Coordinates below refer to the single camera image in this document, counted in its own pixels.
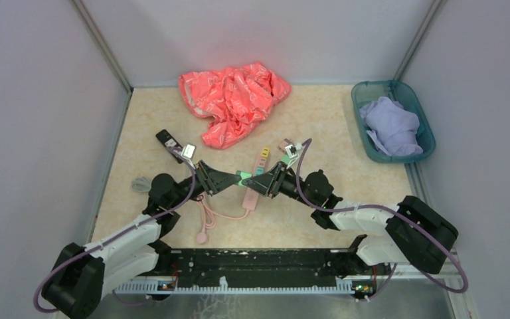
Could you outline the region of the beige pink plug adapter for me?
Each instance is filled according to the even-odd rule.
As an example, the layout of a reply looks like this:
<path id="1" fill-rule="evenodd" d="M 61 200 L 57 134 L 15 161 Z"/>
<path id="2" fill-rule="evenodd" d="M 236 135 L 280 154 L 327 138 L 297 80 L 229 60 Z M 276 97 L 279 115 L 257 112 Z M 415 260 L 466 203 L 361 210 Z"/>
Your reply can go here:
<path id="1" fill-rule="evenodd" d="M 267 162 L 266 158 L 260 157 L 259 160 L 258 160 L 257 167 L 265 168 L 266 167 L 266 162 Z"/>

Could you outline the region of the pink power strip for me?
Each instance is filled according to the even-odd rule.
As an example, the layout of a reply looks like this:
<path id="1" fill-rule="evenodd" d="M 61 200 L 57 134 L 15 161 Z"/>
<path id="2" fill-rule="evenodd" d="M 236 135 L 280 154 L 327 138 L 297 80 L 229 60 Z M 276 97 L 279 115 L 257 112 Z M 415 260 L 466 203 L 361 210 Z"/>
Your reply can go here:
<path id="1" fill-rule="evenodd" d="M 254 162 L 254 166 L 252 168 L 253 176 L 256 176 L 254 171 L 257 168 L 258 160 L 260 157 L 261 156 L 259 155 L 256 158 L 256 161 Z M 246 194 L 244 196 L 244 201 L 242 203 L 242 207 L 246 210 L 247 215 L 256 209 L 258 198 L 259 198 L 259 193 L 257 193 L 256 191 L 253 191 L 252 189 L 246 190 Z"/>

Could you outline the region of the green plug adapter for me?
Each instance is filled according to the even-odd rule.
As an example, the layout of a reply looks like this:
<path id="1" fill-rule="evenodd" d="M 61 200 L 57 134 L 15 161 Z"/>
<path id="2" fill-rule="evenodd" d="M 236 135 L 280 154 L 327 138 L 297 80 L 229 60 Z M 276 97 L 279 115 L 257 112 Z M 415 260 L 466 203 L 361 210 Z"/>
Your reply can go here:
<path id="1" fill-rule="evenodd" d="M 285 154 L 285 155 L 283 155 L 283 156 L 281 157 L 280 161 L 281 161 L 282 163 L 286 164 L 286 165 L 289 165 L 289 164 L 290 164 L 290 158 L 289 158 L 289 156 L 288 156 L 288 155 L 286 155 L 286 154 Z"/>
<path id="2" fill-rule="evenodd" d="M 240 177 L 240 180 L 236 183 L 237 185 L 239 186 L 243 186 L 243 181 L 245 179 L 249 179 L 253 176 L 253 174 L 251 172 L 247 172 L 247 171 L 241 171 L 241 170 L 238 170 L 236 172 L 236 175 L 238 175 Z"/>

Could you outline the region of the yellow plug adapter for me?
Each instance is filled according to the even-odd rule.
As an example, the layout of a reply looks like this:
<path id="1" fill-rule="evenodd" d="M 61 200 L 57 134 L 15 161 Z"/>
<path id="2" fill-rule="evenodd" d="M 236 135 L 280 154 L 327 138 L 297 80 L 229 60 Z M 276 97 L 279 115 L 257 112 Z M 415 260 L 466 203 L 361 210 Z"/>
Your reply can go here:
<path id="1" fill-rule="evenodd" d="M 269 148 L 263 148 L 261 153 L 260 153 L 260 156 L 263 157 L 263 158 L 269 158 L 269 156 L 270 156 L 270 149 Z"/>

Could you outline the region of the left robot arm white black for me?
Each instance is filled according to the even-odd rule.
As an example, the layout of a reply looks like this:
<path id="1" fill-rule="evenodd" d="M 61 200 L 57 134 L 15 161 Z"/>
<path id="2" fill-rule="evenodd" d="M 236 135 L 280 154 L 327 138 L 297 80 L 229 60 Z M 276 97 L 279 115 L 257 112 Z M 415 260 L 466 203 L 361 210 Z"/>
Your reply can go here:
<path id="1" fill-rule="evenodd" d="M 83 246 L 65 246 L 39 284 L 34 307 L 44 313 L 87 318 L 105 295 L 125 281 L 151 270 L 157 275 L 168 273 L 173 258 L 163 251 L 159 239 L 179 220 L 176 210 L 202 193 L 215 195 L 242 179 L 203 161 L 195 166 L 188 163 L 186 168 L 191 174 L 181 182 L 168 173 L 155 176 L 146 208 L 123 229 Z"/>

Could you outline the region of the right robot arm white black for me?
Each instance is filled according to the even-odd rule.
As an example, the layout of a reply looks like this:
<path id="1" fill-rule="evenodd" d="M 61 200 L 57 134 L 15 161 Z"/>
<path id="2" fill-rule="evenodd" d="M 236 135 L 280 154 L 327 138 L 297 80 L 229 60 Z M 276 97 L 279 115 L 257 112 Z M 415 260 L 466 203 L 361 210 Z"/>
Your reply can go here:
<path id="1" fill-rule="evenodd" d="M 347 256 L 356 274 L 381 263 L 408 263 L 426 274 L 440 273 L 447 261 L 458 264 L 451 254 L 458 230 L 415 196 L 394 205 L 351 203 L 334 194 L 322 170 L 302 179 L 284 163 L 241 184 L 266 197 L 283 194 L 311 207 L 311 218 L 323 229 L 359 232 Z"/>

